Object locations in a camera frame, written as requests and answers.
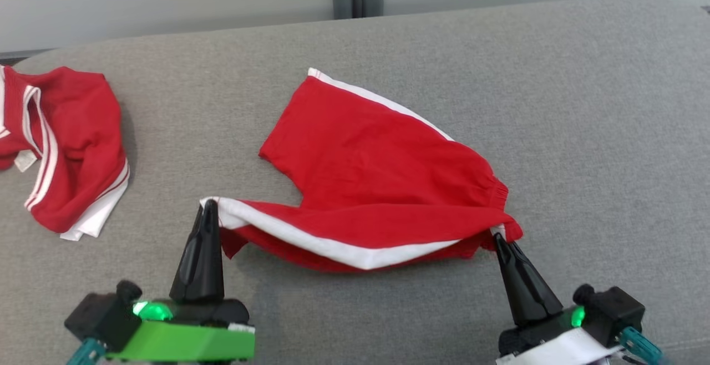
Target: white stripe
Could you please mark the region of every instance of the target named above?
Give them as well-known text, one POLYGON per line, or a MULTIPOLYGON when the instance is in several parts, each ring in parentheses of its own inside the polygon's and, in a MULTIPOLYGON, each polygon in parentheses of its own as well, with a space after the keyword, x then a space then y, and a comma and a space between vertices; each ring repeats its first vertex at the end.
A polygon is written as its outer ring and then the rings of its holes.
MULTIPOLYGON (((22 98, 22 133, 25 135, 25 140, 27 143, 31 144, 32 147, 35 149, 36 153, 42 153, 40 152, 40 148, 37 146, 35 143, 35 138, 32 136, 32 130, 30 128, 30 109, 28 108, 28 105, 30 104, 30 100, 34 97, 34 95, 41 95, 41 91, 39 88, 36 87, 31 87, 27 86, 25 87, 25 94, 22 98)), ((37 105, 37 112, 39 113, 40 107, 39 104, 37 105)))
POLYGON ((52 180, 54 178, 54 172, 57 168, 58 160, 57 138, 55 137, 54 132, 52 132, 52 128, 49 127, 45 115, 42 112, 42 108, 40 107, 42 92, 41 90, 36 89, 35 93, 36 94, 33 94, 33 97, 35 99, 35 104, 37 105, 37 113, 39 115, 40 124, 42 126, 42 147, 45 151, 42 155, 42 163, 40 164, 40 173, 38 175, 38 181, 41 180, 39 182, 39 190, 37 190, 38 185, 36 183, 35 189, 33 189, 30 198, 28 198, 28 200, 25 202, 25 206, 30 211, 47 195, 47 191, 49 191, 49 187, 51 186, 52 180))
POLYGON ((439 134, 441 134, 441 136, 443 136, 444 139, 453 141, 453 139, 451 138, 451 136, 446 135, 446 133, 444 133, 443 130, 440 130, 439 128, 437 128, 436 126, 434 126, 433 123, 428 122, 428 121, 425 120, 423 117, 421 117, 421 115, 419 115, 418 113, 413 112, 413 111, 410 110, 410 109, 407 109, 406 107, 404 107, 404 106, 401 105, 401 104, 397 104, 397 103, 393 102, 393 101, 390 100, 390 99, 386 99, 386 98, 382 97, 381 95, 372 93, 372 92, 370 92, 370 90, 362 89, 362 88, 360 88, 360 87, 355 87, 355 86, 353 86, 353 85, 346 84, 345 82, 336 81, 335 79, 332 79, 331 77, 328 77, 326 74, 323 74, 322 72, 318 71, 318 70, 315 69, 315 68, 309 68, 309 69, 308 69, 308 75, 309 75, 310 77, 315 77, 315 78, 317 78, 319 81, 325 82, 326 84, 332 85, 333 87, 340 88, 340 89, 343 89, 343 90, 347 90, 348 92, 357 94, 357 95, 359 95, 360 97, 362 97, 363 99, 372 100, 373 102, 377 102, 377 103, 380 103, 380 104, 382 104, 382 105, 385 105, 385 107, 388 107, 388 109, 390 109, 390 110, 395 110, 395 111, 397 111, 398 113, 408 115, 408 116, 410 116, 410 117, 412 117, 412 118, 416 118, 416 119, 420 120, 421 122, 425 123, 426 125, 428 125, 429 127, 431 127, 431 128, 433 128, 434 130, 436 130, 436 132, 438 132, 439 134))
POLYGON ((406 244, 386 249, 366 249, 332 239, 313 236, 307 231, 303 231, 274 216, 264 214, 258 209, 235 199, 206 197, 200 200, 200 203, 204 206, 209 199, 217 202, 220 210, 220 225, 224 228, 237 229, 251 224, 286 243, 293 244, 319 256, 330 258, 333 261, 364 270, 403 263, 458 242, 458 240, 449 240, 426 244, 406 244))
MULTIPOLYGON (((47 145, 47 140, 48 140, 48 138, 47 138, 47 131, 46 131, 46 129, 45 129, 45 127, 44 127, 44 125, 43 125, 42 123, 40 123, 40 126, 41 126, 41 128, 42 128, 42 140, 43 140, 43 142, 44 142, 42 147, 44 148, 45 153, 43 153, 43 152, 41 152, 41 151, 38 150, 38 153, 39 153, 40 156, 41 156, 41 160, 40 160, 40 170, 39 170, 39 172, 37 173, 37 179, 35 180, 35 186, 32 188, 32 193, 30 193, 29 198, 25 201, 25 208, 26 208, 30 203, 32 203, 32 201, 34 201, 35 197, 37 196, 37 191, 40 190, 40 185, 42 185, 42 177, 43 177, 43 175, 44 175, 44 173, 45 173, 45 169, 47 168, 47 160, 48 160, 48 157, 46 156, 46 150, 48 150, 48 145, 47 145)), ((26 137, 26 136, 27 136, 27 133, 24 131, 24 128, 25 128, 25 126, 24 126, 24 124, 23 124, 23 134, 24 134, 25 137, 26 137)))
POLYGON ((129 172, 129 160, 126 158, 126 160, 124 161, 124 168, 121 170, 121 173, 119 174, 119 176, 116 177, 116 180, 114 180, 114 182, 111 183, 111 185, 109 187, 107 187, 106 190, 101 192, 101 195, 99 195, 99 197, 106 195, 107 191, 113 190, 116 186, 118 186, 120 183, 122 183, 122 181, 124 180, 124 178, 126 177, 126 174, 128 172, 129 172))
POLYGON ((0 66, 0 138, 9 134, 5 129, 5 67, 0 66))

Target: white label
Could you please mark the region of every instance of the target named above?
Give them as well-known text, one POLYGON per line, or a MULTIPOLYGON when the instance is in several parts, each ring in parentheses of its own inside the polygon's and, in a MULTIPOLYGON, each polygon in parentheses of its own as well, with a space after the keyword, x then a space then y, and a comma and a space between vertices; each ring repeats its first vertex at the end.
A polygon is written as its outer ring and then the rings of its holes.
POLYGON ((607 349, 584 329, 575 327, 545 344, 523 352, 513 358, 510 365, 599 365, 599 360, 621 349, 621 346, 607 349))
POLYGON ((506 363, 513 362, 513 359, 515 359, 515 355, 508 354, 505 357, 500 357, 495 360, 495 365, 505 365, 506 363))
POLYGON ((21 173, 24 173, 35 161, 37 161, 37 157, 32 150, 22 150, 20 153, 17 153, 17 157, 15 157, 15 165, 20 169, 21 173))
POLYGON ((228 330, 231 330, 233 332, 247 332, 254 334, 256 333, 256 327, 249 326, 249 325, 242 325, 241 323, 231 323, 227 327, 228 330))

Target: gray couch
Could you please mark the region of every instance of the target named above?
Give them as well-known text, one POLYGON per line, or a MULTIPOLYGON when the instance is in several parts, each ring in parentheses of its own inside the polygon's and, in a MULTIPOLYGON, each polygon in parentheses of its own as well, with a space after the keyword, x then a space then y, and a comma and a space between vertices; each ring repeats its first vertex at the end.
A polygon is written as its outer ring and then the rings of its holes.
MULTIPOLYGON (((62 241, 0 175, 0 363, 64 363, 64 318, 124 277, 165 297, 198 199, 300 195, 257 156, 308 67, 415 110, 489 160, 520 246, 564 304, 622 287, 677 364, 710 363, 710 16, 657 0, 526 4, 119 39, 25 73, 102 72, 121 103, 129 188, 98 239, 62 241)), ((492 253, 372 272, 309 271, 246 246, 227 294, 254 363, 494 363, 512 325, 492 253)))

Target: clothing label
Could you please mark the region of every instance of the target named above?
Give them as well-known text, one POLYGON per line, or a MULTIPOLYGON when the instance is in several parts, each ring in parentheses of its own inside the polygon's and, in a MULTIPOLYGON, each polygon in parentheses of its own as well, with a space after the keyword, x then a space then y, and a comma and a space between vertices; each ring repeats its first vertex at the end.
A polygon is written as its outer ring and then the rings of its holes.
POLYGON ((35 161, 37 161, 37 157, 32 150, 22 150, 20 153, 17 153, 17 157, 15 157, 15 165, 20 169, 21 173, 24 173, 35 161))
POLYGON ((249 325, 242 325, 241 323, 231 323, 227 327, 228 330, 231 330, 233 332, 247 332, 254 334, 256 333, 256 327, 249 326, 249 325))

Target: garment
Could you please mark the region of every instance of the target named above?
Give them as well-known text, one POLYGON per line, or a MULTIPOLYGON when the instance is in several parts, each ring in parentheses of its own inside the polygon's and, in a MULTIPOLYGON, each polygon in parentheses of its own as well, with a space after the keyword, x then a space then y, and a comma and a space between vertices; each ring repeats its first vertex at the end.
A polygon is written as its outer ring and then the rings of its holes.
POLYGON ((120 126, 121 109, 101 74, 0 67, 0 169, 26 150, 40 159, 25 208, 63 239, 98 236, 126 190, 120 126))
POLYGON ((474 150, 368 90, 310 69, 259 153, 303 193, 299 207, 215 199, 229 258, 244 244, 319 271, 469 258, 523 232, 508 189, 474 150))

